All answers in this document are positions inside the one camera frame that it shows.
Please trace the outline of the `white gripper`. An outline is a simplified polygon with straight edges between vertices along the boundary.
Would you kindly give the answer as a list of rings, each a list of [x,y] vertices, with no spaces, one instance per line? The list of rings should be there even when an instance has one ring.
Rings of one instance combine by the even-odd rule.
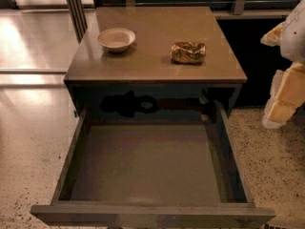
[[[265,33],[260,43],[280,45],[281,55],[293,63],[286,71],[277,70],[273,77],[270,99],[262,124],[268,129],[284,126],[305,102],[305,0],[301,0],[283,22]]]

